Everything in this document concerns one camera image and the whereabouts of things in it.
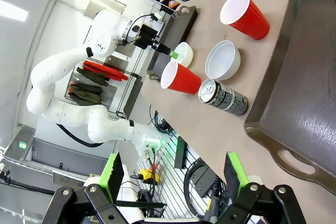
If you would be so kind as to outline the black green-padded right gripper finger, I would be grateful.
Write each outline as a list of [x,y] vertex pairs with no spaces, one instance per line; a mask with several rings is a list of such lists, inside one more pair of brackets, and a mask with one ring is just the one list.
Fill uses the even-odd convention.
[[293,189],[251,182],[235,152],[226,153],[224,177],[232,203],[223,213],[223,223],[248,223],[251,216],[263,217],[266,223],[306,223]]

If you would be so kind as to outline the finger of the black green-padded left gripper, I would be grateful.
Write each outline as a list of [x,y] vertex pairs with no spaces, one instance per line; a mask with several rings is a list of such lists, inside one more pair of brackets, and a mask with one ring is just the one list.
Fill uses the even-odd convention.
[[52,197],[52,223],[83,223],[95,216],[99,223],[128,223],[118,209],[117,196],[124,177],[120,154],[111,154],[97,182],[80,190],[57,189]]

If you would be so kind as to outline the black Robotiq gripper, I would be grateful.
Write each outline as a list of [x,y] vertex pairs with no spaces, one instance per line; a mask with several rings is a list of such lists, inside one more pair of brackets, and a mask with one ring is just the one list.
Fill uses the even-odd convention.
[[174,52],[171,48],[167,47],[166,45],[158,42],[156,40],[158,32],[143,24],[137,34],[137,37],[134,39],[133,44],[141,49],[147,49],[150,46],[152,49],[163,53],[165,55],[170,56],[173,59],[178,58],[178,53]]

